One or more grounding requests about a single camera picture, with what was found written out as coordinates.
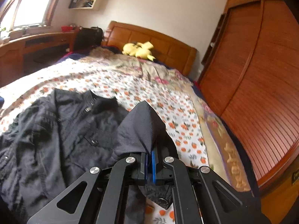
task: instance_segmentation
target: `wardrobe door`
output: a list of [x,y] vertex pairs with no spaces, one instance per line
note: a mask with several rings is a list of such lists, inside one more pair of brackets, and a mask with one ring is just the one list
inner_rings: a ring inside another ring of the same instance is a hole
[[261,2],[232,8],[215,55],[200,82],[211,109],[221,115],[231,99],[244,65],[255,45]]
[[261,31],[222,118],[242,142],[259,186],[299,149],[299,25],[282,0],[265,0]]

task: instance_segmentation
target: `black jacket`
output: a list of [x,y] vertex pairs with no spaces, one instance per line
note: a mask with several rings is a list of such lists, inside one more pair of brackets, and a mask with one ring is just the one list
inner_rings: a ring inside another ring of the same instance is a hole
[[[91,167],[111,167],[124,153],[150,154],[155,140],[177,157],[165,124],[148,103],[128,113],[115,98],[55,89],[0,136],[1,197],[18,222],[26,223]],[[166,209],[172,203],[167,186],[131,186],[125,223],[143,223],[145,196]]]

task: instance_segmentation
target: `bed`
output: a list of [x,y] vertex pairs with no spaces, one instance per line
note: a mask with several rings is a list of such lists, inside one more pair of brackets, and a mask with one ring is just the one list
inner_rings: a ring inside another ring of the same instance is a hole
[[[115,54],[127,42],[150,41],[157,63]],[[201,98],[187,79],[196,49],[159,32],[112,21],[103,47],[87,54],[65,56],[56,65],[20,78],[0,89],[5,103],[0,111],[0,134],[36,99],[54,88],[116,97],[130,111],[146,100],[166,125],[180,160],[187,166],[208,165],[237,191],[259,196],[250,160],[242,145]],[[145,223],[172,223],[173,206],[162,209],[147,200]]]

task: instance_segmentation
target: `metal pivot screw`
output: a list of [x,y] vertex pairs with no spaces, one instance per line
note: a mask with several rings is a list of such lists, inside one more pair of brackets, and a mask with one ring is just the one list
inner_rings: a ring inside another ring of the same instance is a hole
[[167,156],[167,157],[165,157],[164,160],[165,160],[165,162],[171,163],[174,161],[174,158],[172,156]]
[[100,169],[98,167],[92,167],[89,171],[92,174],[96,174],[96,173],[98,173],[100,171]]
[[126,162],[127,162],[127,163],[132,163],[132,162],[134,162],[134,161],[135,161],[135,158],[132,157],[132,156],[129,156],[129,157],[126,158]]
[[207,166],[201,167],[200,170],[201,170],[202,173],[209,173],[210,172],[210,168],[207,167]]

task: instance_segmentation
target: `yellow plush toy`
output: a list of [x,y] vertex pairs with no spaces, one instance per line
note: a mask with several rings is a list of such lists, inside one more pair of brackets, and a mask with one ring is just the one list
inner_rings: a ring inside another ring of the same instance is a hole
[[150,49],[152,49],[153,47],[154,46],[150,42],[146,42],[144,44],[137,43],[136,45],[133,43],[128,43],[123,47],[123,54],[154,61],[155,58],[152,56],[152,53],[150,51]]

